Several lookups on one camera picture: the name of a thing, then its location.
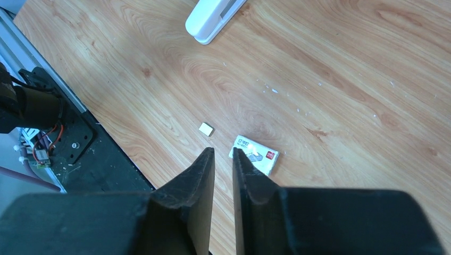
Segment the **strip of staples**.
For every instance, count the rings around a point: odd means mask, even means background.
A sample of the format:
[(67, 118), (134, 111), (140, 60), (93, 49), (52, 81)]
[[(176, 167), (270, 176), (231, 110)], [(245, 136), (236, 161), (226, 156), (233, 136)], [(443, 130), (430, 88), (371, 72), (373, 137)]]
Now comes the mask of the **strip of staples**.
[(203, 122), (200, 127), (198, 128), (198, 130), (206, 135), (207, 137), (210, 137), (212, 135), (212, 133), (214, 132), (214, 128), (210, 125), (208, 125), (207, 123)]

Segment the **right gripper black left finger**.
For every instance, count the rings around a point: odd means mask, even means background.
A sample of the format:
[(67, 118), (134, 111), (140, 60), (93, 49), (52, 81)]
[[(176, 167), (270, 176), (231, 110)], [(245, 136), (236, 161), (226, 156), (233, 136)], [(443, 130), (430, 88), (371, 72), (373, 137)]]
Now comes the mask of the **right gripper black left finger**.
[(1, 254), (208, 254), (215, 152), (153, 192), (35, 193), (1, 215)]

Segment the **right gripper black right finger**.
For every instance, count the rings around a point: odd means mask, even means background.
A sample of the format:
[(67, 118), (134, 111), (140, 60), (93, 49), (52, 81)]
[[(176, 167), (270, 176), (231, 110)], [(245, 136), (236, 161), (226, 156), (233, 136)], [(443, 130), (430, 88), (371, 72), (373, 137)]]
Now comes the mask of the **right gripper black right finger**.
[(445, 254), (398, 190), (282, 187), (233, 151), (237, 254)]

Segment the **white stapler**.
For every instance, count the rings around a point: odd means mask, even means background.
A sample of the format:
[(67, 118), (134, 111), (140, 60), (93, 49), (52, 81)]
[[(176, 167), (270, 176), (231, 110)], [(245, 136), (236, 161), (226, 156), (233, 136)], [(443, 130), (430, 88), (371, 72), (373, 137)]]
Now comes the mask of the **white stapler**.
[(245, 3), (246, 0), (199, 0), (185, 22), (186, 31), (201, 45), (208, 45)]

